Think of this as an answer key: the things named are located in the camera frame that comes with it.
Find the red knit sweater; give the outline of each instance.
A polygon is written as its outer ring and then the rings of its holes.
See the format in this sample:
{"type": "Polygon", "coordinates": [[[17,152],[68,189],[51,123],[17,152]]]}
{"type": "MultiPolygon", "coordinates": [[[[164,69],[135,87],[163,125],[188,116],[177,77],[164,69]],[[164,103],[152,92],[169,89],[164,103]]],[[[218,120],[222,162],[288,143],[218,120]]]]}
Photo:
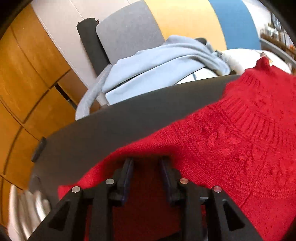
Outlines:
{"type": "MultiPolygon", "coordinates": [[[[179,230],[156,162],[169,155],[183,177],[221,186],[264,240],[278,241],[296,216],[295,148],[296,78],[262,58],[220,101],[119,148],[75,185],[95,186],[136,157],[129,199],[113,211],[115,240],[157,240],[179,230]]],[[[59,196],[71,187],[60,187],[59,196]]]]}

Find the wooden drawer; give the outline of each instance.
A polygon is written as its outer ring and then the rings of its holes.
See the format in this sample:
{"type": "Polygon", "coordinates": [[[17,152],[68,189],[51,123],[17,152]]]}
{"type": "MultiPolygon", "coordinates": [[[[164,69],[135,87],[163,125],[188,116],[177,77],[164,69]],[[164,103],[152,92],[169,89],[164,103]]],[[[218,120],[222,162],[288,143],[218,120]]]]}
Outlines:
{"type": "Polygon", "coordinates": [[[21,125],[0,102],[0,173],[3,173],[10,147],[21,125]]]}
{"type": "Polygon", "coordinates": [[[20,131],[13,145],[6,164],[5,178],[19,188],[28,188],[31,170],[34,166],[31,157],[37,145],[38,140],[25,129],[20,131]]]}
{"type": "Polygon", "coordinates": [[[40,140],[75,121],[75,109],[52,88],[35,107],[25,129],[40,140]]]}
{"type": "Polygon", "coordinates": [[[9,27],[0,40],[0,96],[22,122],[47,86],[24,55],[9,27]]]}
{"type": "MultiPolygon", "coordinates": [[[[76,105],[79,104],[81,98],[87,91],[86,86],[72,69],[58,81],[58,84],[76,105]]],[[[100,107],[99,102],[95,100],[91,106],[90,112],[95,112],[99,110],[100,107]]]]}
{"type": "Polygon", "coordinates": [[[48,87],[70,69],[31,5],[20,12],[11,28],[20,48],[48,87]]]}

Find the gray fabric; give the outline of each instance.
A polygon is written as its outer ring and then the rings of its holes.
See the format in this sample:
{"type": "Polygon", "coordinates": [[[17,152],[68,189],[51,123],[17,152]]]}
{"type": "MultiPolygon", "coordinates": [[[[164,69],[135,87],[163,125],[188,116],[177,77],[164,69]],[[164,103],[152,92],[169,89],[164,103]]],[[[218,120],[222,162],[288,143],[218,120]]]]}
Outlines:
{"type": "Polygon", "coordinates": [[[112,67],[102,92],[112,105],[174,85],[204,67],[217,75],[230,73],[229,66],[217,57],[209,42],[204,45],[195,39],[172,35],[162,46],[120,59],[112,67]]]}
{"type": "Polygon", "coordinates": [[[165,41],[144,0],[111,14],[100,22],[96,32],[112,65],[119,59],[158,47],[165,41]]]}
{"type": "Polygon", "coordinates": [[[101,93],[102,86],[111,70],[111,64],[107,65],[104,70],[97,77],[97,83],[93,87],[89,88],[80,100],[75,113],[75,120],[79,120],[89,115],[89,110],[94,100],[101,93]]]}

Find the metal surface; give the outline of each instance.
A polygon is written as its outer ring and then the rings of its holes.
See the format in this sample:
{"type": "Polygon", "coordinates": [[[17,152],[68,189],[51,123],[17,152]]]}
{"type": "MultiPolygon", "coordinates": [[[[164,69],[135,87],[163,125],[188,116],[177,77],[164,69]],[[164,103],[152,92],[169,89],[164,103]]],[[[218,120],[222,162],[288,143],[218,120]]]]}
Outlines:
{"type": "Polygon", "coordinates": [[[80,191],[80,187],[78,186],[75,186],[75,187],[72,187],[72,192],[79,192],[80,191]]]}
{"type": "Polygon", "coordinates": [[[188,182],[189,182],[189,180],[187,178],[180,179],[180,183],[182,183],[182,184],[187,184],[188,182]]]}
{"type": "Polygon", "coordinates": [[[109,184],[109,185],[113,184],[114,182],[115,181],[112,178],[109,178],[109,179],[106,180],[106,184],[109,184]]]}
{"type": "Polygon", "coordinates": [[[214,190],[214,192],[216,192],[216,193],[220,193],[220,192],[222,192],[222,188],[219,187],[219,186],[214,186],[214,187],[213,187],[213,190],[214,190]]]}

